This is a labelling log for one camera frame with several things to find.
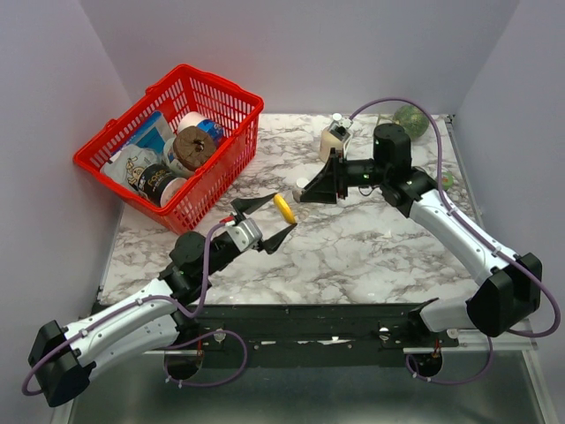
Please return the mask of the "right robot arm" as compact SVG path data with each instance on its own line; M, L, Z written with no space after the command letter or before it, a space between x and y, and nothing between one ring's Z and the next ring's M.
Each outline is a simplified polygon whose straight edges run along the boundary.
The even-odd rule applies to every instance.
M411 164L411 139L400 125L373 130L373 158L348 160L332 151L302 190L302 203L335 204L351 187L377 187L384 200L430 231L467 269L478 289L470 298L431 299L412 309L407 338L428 345L447 329L477 329L497 337L539 308L540 289L524 273L541 276L534 254L496 246L488 234L440 195L436 182Z

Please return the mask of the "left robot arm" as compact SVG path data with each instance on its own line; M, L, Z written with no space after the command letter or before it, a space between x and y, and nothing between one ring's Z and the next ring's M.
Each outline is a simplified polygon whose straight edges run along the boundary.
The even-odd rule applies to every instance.
M189 347L210 276L249 250L274 253L297 225L279 193L235 199L231 206L232 214L206 235L188 231L179 236L169 265L133 295L65 326L55 320L43 324L28 356L22 394L44 396L48 406L58 407L81 394L95 372L114 361L154 348Z

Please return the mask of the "small pill bottle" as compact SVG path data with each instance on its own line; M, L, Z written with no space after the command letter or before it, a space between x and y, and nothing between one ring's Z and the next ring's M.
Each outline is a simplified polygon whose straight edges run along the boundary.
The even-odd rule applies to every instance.
M301 195L303 193L303 191L305 190L305 187L309 184L309 180L307 178L298 178L296 180L294 189L292 191L292 196L293 199L295 200L295 202L300 203L301 200Z

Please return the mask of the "orange pill dish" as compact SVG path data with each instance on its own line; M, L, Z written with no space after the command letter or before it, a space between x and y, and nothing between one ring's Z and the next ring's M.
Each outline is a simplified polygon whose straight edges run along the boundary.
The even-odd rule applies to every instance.
M273 203L286 223L288 224L297 223L297 219L294 213L292 212L288 202L279 193L277 193L273 197Z

